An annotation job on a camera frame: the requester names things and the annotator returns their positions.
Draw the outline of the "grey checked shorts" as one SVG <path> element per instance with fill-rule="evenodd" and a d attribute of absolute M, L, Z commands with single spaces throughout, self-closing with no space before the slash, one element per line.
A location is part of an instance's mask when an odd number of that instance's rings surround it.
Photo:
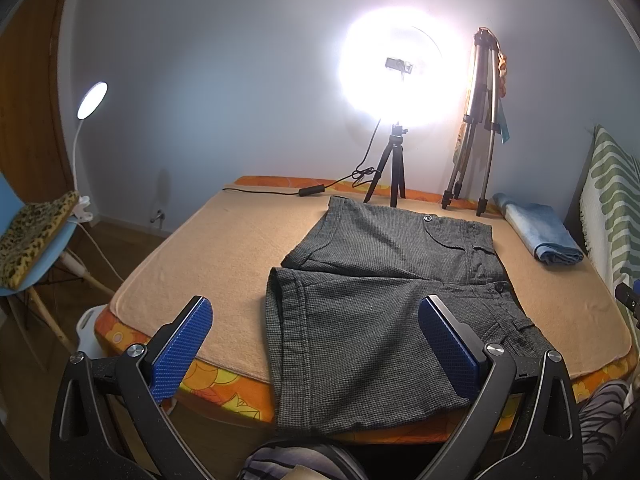
<path fill-rule="evenodd" d="M 550 349 L 516 299 L 488 224 L 332 197 L 268 278 L 280 429 L 341 434 L 463 408 L 420 330 L 418 307 L 430 295 L 514 356 Z"/>

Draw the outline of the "orange floral bed sheet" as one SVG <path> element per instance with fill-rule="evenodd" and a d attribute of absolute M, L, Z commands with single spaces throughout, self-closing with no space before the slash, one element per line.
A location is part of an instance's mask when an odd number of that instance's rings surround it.
<path fill-rule="evenodd" d="M 293 197 L 296 188 L 308 185 L 306 178 L 244 176 L 236 180 L 228 192 Z M 490 207 L 486 214 L 501 216 L 496 207 Z M 110 304 L 96 321 L 96 334 L 105 348 L 115 352 L 151 337 L 120 322 L 111 312 Z M 632 344 L 631 352 L 623 358 L 596 372 L 571 377 L 576 399 L 587 399 L 602 382 L 629 376 L 637 362 L 638 353 Z M 268 382 L 229 372 L 198 357 L 186 372 L 177 396 L 192 410 L 212 419 L 234 420 L 248 426 L 269 424 L 274 419 L 274 401 Z"/>

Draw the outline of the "folded light blue jeans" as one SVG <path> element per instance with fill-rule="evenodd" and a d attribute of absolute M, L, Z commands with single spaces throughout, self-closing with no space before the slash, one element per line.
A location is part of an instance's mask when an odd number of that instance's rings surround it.
<path fill-rule="evenodd" d="M 574 266 L 584 254 L 550 206 L 523 204 L 504 193 L 494 202 L 532 256 L 545 266 Z"/>

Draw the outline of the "small black tripod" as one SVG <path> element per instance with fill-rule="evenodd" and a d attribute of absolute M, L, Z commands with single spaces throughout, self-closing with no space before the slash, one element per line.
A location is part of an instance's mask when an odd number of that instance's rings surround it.
<path fill-rule="evenodd" d="M 367 193 L 364 196 L 363 201 L 365 203 L 370 202 L 389 160 L 392 161 L 390 163 L 390 206 L 396 208 L 398 200 L 406 197 L 404 146 L 402 142 L 404 142 L 404 135 L 407 132 L 408 130 L 402 125 L 392 125 L 388 142 L 378 161 L 378 166 L 376 166 L 374 170 L 373 179 L 369 184 Z"/>

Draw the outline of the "green white striped pillow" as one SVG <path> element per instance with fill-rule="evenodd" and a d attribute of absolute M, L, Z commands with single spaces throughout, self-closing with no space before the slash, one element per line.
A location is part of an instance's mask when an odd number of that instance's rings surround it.
<path fill-rule="evenodd" d="M 609 288 L 639 287 L 639 159 L 602 126 L 593 131 L 580 221 L 588 257 Z"/>

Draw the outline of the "leopard print cushion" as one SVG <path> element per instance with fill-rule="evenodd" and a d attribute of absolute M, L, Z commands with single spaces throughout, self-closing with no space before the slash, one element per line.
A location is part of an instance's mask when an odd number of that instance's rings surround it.
<path fill-rule="evenodd" d="M 42 257 L 52 240 L 77 205 L 79 195 L 68 191 L 52 202 L 24 205 L 1 235 L 1 287 L 17 290 L 32 267 Z"/>

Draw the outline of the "blue chair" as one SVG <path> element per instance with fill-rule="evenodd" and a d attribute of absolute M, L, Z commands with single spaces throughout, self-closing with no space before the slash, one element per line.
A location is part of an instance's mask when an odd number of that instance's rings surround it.
<path fill-rule="evenodd" d="M 43 320 L 43 323 L 49 327 L 49 330 L 62 344 L 68 353 L 73 354 L 76 346 L 66 336 L 64 330 L 55 321 L 55 318 L 44 304 L 37 292 L 36 286 L 43 282 L 43 279 L 54 267 L 55 263 L 61 263 L 66 271 L 73 274 L 76 280 L 89 283 L 92 287 L 99 289 L 104 294 L 112 296 L 114 292 L 106 285 L 98 281 L 87 269 L 87 267 L 67 248 L 70 240 L 77 228 L 83 229 L 92 219 L 93 215 L 86 211 L 90 200 L 87 196 L 79 195 L 79 200 L 73 209 L 68 222 L 68 226 L 63 226 L 58 232 L 58 236 L 52 240 L 42 257 L 32 267 L 26 276 L 26 280 L 17 290 L 9 290 L 1 287 L 1 298 L 6 300 L 14 318 L 19 318 L 17 314 L 16 304 L 18 296 L 24 294 L 27 301 L 35 306 L 36 312 Z M 12 218 L 16 215 L 26 203 L 24 203 L 14 192 L 14 189 L 6 179 L 1 180 L 1 235 L 9 226 Z"/>

